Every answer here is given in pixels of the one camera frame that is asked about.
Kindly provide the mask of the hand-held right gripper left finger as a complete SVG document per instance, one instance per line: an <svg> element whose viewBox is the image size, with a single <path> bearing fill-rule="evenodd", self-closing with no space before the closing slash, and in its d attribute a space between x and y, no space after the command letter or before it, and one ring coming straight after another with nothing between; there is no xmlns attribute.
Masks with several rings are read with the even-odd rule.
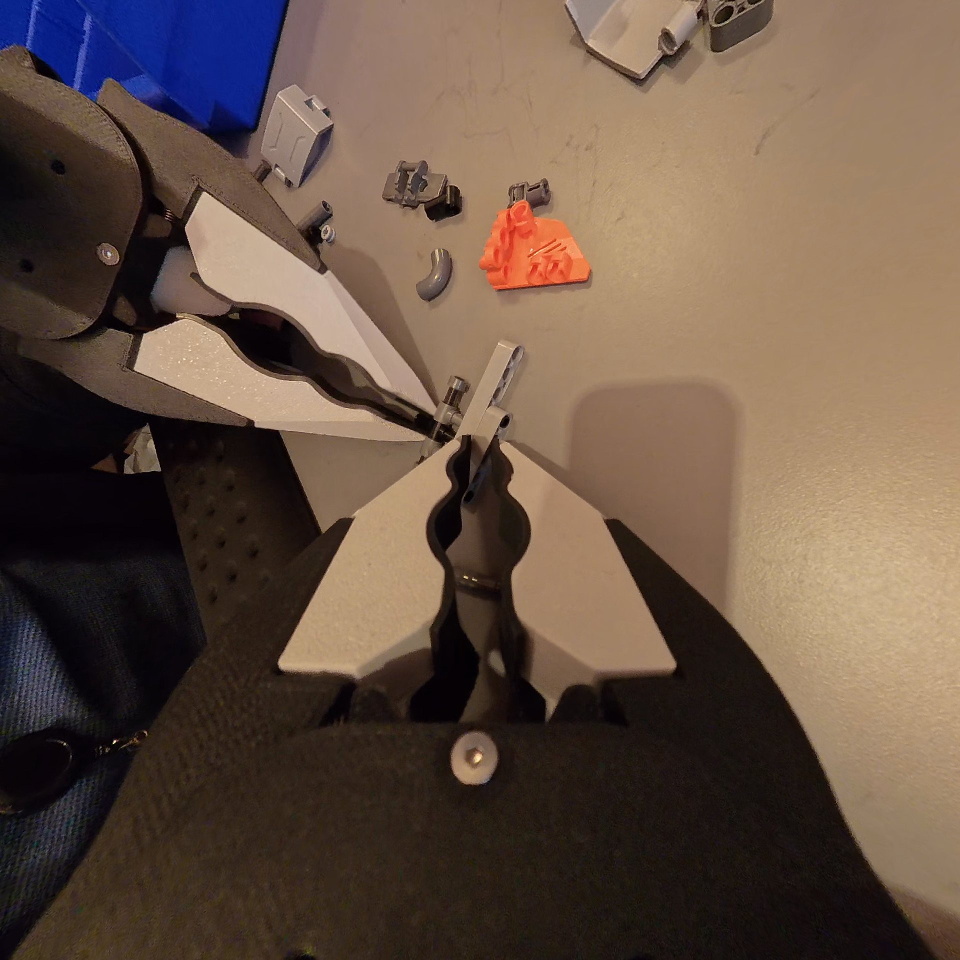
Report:
<svg viewBox="0 0 960 960"><path fill-rule="evenodd" d="M458 721L471 698L471 642L449 550L470 481L471 440L456 439L332 527L342 538L278 669L382 689L414 721Z"/></svg>

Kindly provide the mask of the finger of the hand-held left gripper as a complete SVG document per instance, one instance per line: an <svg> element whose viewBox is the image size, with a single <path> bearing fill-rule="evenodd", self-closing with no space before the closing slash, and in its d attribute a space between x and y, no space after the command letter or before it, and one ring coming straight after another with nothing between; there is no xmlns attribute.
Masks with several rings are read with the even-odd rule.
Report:
<svg viewBox="0 0 960 960"><path fill-rule="evenodd" d="M201 190L184 231L198 280L237 308L266 311L299 334L301 356L321 366L304 377L331 400L359 406L382 418L433 414L432 402L414 370L359 308L331 272L310 267L219 198Z"/></svg>
<svg viewBox="0 0 960 960"><path fill-rule="evenodd" d="M421 439L369 409L329 398L303 376L263 370L224 331L199 318L176 318L143 333L132 368L259 428L378 442Z"/></svg>

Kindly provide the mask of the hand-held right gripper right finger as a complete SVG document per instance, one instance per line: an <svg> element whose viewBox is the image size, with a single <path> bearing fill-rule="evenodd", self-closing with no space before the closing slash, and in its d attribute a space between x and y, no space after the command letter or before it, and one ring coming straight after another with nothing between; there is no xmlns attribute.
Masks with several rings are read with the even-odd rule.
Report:
<svg viewBox="0 0 960 960"><path fill-rule="evenodd" d="M605 517L510 442L490 449L505 546L498 624L510 712L542 721L574 688L672 675L677 661Z"/></svg>

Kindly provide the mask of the grey axle connector piece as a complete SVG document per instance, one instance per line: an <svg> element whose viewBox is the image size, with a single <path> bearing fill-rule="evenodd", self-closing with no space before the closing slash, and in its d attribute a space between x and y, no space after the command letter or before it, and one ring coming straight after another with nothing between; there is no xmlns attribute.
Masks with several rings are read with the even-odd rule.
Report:
<svg viewBox="0 0 960 960"><path fill-rule="evenodd" d="M414 416L413 428L423 436L418 462L424 462L454 439L463 421L460 402L470 389L468 381L450 376L446 393L434 414L420 412Z"/></svg>

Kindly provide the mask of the grey holed liftarm beam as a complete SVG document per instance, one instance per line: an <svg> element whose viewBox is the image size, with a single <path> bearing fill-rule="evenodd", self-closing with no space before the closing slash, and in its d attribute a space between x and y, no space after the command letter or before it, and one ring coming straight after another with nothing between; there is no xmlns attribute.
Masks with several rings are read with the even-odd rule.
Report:
<svg viewBox="0 0 960 960"><path fill-rule="evenodd" d="M522 364L524 346L500 340L473 392L454 440L470 439L469 483L462 503L474 502L489 470L488 451L494 440L501 440L513 415L503 408L510 385Z"/></svg>

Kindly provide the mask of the grey elbow tube piece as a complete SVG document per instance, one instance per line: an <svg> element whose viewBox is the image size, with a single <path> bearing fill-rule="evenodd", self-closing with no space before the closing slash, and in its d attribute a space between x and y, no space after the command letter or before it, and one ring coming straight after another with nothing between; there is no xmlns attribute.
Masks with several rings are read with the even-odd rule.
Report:
<svg viewBox="0 0 960 960"><path fill-rule="evenodd" d="M438 299L450 285L454 270L454 260L450 251L442 246L430 252L430 268L426 275L415 283L414 289L419 299L431 303Z"/></svg>

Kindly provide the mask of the small grey bushing pin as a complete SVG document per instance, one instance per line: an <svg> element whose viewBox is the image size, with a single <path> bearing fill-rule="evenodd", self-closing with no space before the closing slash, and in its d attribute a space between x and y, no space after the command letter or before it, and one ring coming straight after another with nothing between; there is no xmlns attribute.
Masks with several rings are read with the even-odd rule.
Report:
<svg viewBox="0 0 960 960"><path fill-rule="evenodd" d="M313 248L332 245L337 238L332 220L331 204L327 200L321 199L319 204L303 217L297 229L301 237Z"/></svg>

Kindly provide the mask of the black perforated panel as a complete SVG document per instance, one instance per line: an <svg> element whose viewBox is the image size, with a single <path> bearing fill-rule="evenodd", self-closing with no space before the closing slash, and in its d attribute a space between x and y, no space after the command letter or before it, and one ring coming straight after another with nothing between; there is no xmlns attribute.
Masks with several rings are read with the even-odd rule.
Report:
<svg viewBox="0 0 960 960"><path fill-rule="evenodd" d="M279 431L156 417L150 432L212 641L321 527Z"/></svg>

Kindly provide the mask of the grey rectangular panel piece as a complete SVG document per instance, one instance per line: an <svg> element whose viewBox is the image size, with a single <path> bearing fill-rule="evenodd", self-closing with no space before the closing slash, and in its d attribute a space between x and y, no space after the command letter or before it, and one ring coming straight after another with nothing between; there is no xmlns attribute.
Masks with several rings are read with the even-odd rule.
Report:
<svg viewBox="0 0 960 960"><path fill-rule="evenodd" d="M263 184L275 176L288 188L300 188L330 141L333 127L330 108L318 97L296 84L283 88L270 109L254 178Z"/></svg>

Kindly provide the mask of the blue plastic bin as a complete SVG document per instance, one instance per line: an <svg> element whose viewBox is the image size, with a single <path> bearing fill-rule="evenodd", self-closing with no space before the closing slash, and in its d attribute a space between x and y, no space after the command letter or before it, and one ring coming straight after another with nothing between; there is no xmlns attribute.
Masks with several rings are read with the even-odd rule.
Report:
<svg viewBox="0 0 960 960"><path fill-rule="evenodd" d="M212 135L258 126L287 1L3 1L1 46L22 45L95 99L113 79Z"/></svg>

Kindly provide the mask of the orange wedge plate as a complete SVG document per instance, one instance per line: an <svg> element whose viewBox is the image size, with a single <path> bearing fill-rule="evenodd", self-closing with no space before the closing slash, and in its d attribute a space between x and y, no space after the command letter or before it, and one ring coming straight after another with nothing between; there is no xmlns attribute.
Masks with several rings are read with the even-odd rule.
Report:
<svg viewBox="0 0 960 960"><path fill-rule="evenodd" d="M496 291L585 283L593 273L567 225L536 216L527 200L498 212L478 266Z"/></svg>

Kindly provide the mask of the black round knob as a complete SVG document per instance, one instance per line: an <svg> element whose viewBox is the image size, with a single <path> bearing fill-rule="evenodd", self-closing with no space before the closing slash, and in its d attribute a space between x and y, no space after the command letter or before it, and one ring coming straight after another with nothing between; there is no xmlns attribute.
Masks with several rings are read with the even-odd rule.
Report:
<svg viewBox="0 0 960 960"><path fill-rule="evenodd" d="M1 815L46 809L98 762L138 750L148 737L145 728L98 739L51 726L10 741L1 750Z"/></svg>

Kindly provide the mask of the white curved panel piece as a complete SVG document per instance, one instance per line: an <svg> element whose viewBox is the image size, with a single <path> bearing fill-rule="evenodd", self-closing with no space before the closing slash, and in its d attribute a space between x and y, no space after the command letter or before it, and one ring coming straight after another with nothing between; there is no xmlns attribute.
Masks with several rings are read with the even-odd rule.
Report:
<svg viewBox="0 0 960 960"><path fill-rule="evenodd" d="M597 60L644 81L701 25L705 1L565 1L576 32Z"/></svg>

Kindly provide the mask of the dark grey angled beam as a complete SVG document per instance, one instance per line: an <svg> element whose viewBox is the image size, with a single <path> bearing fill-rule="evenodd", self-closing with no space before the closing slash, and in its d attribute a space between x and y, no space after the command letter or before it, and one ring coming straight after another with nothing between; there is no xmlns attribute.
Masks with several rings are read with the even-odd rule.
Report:
<svg viewBox="0 0 960 960"><path fill-rule="evenodd" d="M709 49L722 53L744 42L771 22L774 1L707 1Z"/></svg>

